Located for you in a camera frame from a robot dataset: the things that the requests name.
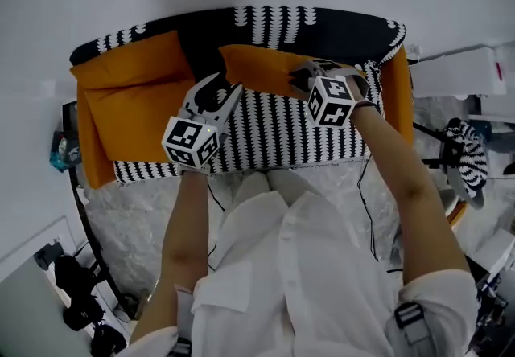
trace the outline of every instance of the black and white cushion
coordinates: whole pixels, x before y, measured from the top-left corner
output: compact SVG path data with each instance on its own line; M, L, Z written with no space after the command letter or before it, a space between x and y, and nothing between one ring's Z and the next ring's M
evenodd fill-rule
M471 198L486 184L488 166L483 142L474 128L459 118L449 121L445 135L455 142L463 144L462 155L459 158L458 171L463 187Z

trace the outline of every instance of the orange cushion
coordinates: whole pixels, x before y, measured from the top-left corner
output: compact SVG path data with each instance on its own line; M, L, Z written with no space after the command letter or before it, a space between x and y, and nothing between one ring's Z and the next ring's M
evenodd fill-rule
M105 52L70 72L85 89L131 87L193 78L177 31Z
M92 188L102 187L115 179L113 162L105 155L84 89L81 87L77 87L77 119L80 153L86 178Z
M128 88L87 90L85 95L109 160L169 162L161 140L193 79Z
M313 57L306 55L250 45L228 45L221 47L220 52L224 57L229 83L242 82L245 88L254 91L294 98L301 97L290 86L290 72L307 60L313 60Z

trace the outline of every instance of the white shirt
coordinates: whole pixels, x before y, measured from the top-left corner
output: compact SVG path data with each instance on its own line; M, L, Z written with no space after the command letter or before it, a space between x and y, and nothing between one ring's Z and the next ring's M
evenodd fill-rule
M431 273L396 291L350 224L309 191L291 207L277 191L245 201L209 262L216 272L194 292L193 357L393 356L385 324L408 301L436 314L463 355L476 323L469 273ZM176 339L170 327L120 355L164 357Z

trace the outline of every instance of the forearm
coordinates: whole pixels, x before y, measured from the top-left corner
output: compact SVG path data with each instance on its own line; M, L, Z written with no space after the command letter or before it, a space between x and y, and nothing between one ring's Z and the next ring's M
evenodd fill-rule
M409 198L421 191L438 198L427 168L418 155L374 108L357 109L351 120L396 200Z
M352 123L398 205L405 283L441 269L468 271L436 187L413 148L371 107L358 109Z
M208 263L208 178L186 171L163 241L163 267L170 262Z

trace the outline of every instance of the black and white fabric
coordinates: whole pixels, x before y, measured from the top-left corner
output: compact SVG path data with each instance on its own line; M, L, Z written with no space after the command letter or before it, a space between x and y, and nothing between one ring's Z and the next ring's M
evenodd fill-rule
M372 61L360 67L369 82L367 98L383 113L379 68ZM295 98L245 90L225 125L227 138L211 161L211 173L311 166L369 154L353 125L343 129L314 127L307 121L305 107L304 101ZM114 172L119 183L179 175L173 163L116 161Z
M199 74L223 69L218 48L225 45L255 45L349 65L368 60L382 65L393 58L406 35L406 27L397 21L350 11L238 6L174 15L115 31L76 48L70 62L79 65L116 47L173 30L197 80Z
M471 198L486 184L488 166L483 142L474 128L459 118L449 121L445 135L455 142L463 144L463 152L459 159L458 171L463 186Z
M119 30L78 47L73 65L121 45L176 30L197 81L225 70L220 47L247 44L353 65L366 73L368 99L382 111L380 66L406 35L403 24L372 15L304 6L239 6L175 15ZM212 173L314 165L360 158L368 150L359 133L309 124L303 103L247 90L227 124L228 139L212 160ZM117 181L178 175L171 163L114 162Z

